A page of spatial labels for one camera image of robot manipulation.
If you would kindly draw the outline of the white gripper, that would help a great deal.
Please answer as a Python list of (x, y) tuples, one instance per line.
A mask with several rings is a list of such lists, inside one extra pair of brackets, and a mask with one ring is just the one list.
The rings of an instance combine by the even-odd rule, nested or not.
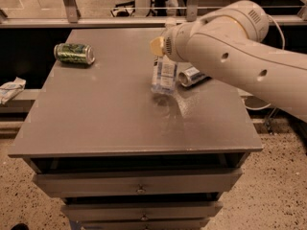
[(163, 57), (164, 53), (173, 61), (196, 62), (200, 58), (200, 46), (197, 42), (199, 22), (187, 22), (168, 27), (163, 36), (158, 36), (150, 43), (155, 56)]

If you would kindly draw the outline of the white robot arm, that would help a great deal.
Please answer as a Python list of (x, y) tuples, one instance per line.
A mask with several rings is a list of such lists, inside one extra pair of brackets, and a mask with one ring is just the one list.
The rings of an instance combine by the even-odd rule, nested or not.
[(175, 19), (151, 41), (156, 56), (189, 62), (207, 76), (242, 89), (307, 122), (307, 55), (262, 43), (269, 19), (243, 0), (194, 22)]

